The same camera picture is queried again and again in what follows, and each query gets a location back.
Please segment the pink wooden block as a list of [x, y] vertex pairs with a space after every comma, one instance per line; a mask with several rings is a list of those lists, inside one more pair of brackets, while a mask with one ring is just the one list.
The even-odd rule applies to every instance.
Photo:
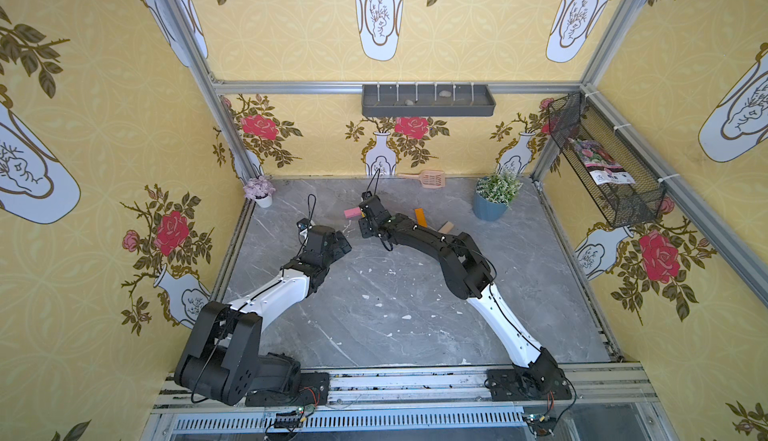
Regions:
[[346, 219], [354, 219], [354, 218], [361, 217], [362, 214], [359, 207], [354, 207], [354, 208], [346, 209], [344, 211], [344, 216]]

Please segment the orange wooden block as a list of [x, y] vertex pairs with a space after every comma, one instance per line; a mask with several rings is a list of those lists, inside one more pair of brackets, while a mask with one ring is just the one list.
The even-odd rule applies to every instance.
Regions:
[[425, 216], [425, 212], [424, 212], [424, 210], [422, 208], [415, 208], [414, 209], [414, 215], [415, 215], [416, 222], [417, 222], [417, 224], [419, 226], [421, 226], [421, 227], [427, 227], [428, 226], [427, 219], [426, 219], [426, 216]]

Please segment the natural wooden block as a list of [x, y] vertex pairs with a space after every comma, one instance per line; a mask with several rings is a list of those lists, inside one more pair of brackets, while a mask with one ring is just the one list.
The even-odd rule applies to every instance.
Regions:
[[448, 234], [454, 228], [454, 224], [450, 221], [445, 222], [438, 230], [439, 233]]

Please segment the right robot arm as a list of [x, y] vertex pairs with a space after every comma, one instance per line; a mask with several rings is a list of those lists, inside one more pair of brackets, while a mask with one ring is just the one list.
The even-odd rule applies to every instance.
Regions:
[[526, 330], [503, 299], [495, 283], [495, 267], [468, 233], [443, 234], [405, 214], [392, 214], [370, 191], [362, 194], [359, 208], [364, 238], [376, 237], [388, 250], [395, 245], [408, 246], [435, 259], [451, 293], [474, 307], [502, 342], [512, 366], [486, 372], [485, 387], [494, 401], [553, 402], [575, 396], [575, 388], [554, 356]]

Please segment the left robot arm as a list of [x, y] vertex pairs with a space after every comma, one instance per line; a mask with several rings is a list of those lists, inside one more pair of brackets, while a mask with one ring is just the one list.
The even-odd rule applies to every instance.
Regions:
[[265, 328], [286, 310], [315, 293], [330, 266], [351, 251], [344, 234], [303, 219], [298, 254], [273, 280], [253, 294], [222, 303], [210, 301], [196, 324], [174, 371], [176, 385], [194, 403], [211, 399], [234, 406], [252, 392], [270, 400], [292, 401], [300, 392], [301, 365], [277, 353], [259, 353]]

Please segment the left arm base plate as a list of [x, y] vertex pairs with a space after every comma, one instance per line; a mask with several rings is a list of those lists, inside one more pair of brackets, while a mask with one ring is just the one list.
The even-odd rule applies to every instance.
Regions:
[[302, 372], [287, 392], [251, 391], [245, 398], [246, 407], [323, 406], [328, 402], [330, 374]]

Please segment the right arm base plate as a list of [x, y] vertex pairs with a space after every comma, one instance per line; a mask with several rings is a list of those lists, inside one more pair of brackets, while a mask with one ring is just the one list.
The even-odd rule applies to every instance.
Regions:
[[561, 370], [540, 373], [519, 367], [489, 369], [484, 387], [493, 401], [559, 401], [573, 397]]

